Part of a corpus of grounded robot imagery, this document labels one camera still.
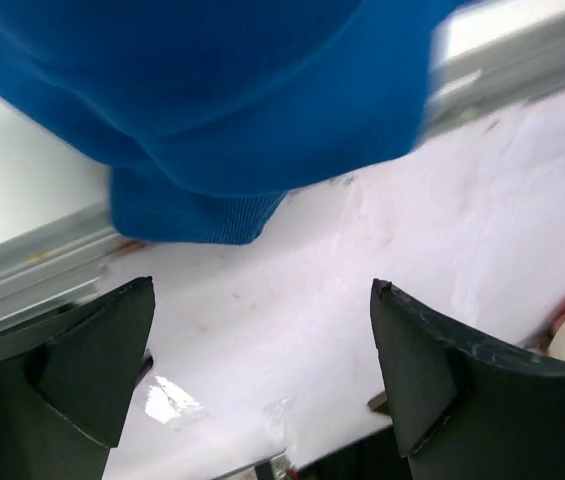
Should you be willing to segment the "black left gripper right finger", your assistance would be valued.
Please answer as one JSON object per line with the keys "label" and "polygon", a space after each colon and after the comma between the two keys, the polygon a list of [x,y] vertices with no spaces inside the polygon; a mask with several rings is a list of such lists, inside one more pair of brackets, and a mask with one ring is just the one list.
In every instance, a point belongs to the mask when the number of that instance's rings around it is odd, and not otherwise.
{"label": "black left gripper right finger", "polygon": [[565,479],[565,361],[449,318],[384,280],[370,317],[416,479]]}

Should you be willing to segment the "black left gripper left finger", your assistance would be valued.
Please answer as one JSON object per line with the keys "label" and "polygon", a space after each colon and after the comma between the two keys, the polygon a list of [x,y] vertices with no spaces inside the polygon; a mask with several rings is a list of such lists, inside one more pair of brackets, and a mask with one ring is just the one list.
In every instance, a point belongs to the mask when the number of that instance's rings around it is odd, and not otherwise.
{"label": "black left gripper left finger", "polygon": [[120,442],[155,294],[136,278],[0,333],[0,479],[100,479]]}

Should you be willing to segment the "blue zip jacket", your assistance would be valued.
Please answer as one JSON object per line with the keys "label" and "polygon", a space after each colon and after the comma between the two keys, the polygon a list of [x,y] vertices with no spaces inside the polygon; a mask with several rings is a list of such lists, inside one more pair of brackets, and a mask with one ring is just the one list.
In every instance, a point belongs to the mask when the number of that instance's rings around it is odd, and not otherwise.
{"label": "blue zip jacket", "polygon": [[114,227],[243,245],[415,146],[457,1],[0,1],[0,97],[111,172]]}

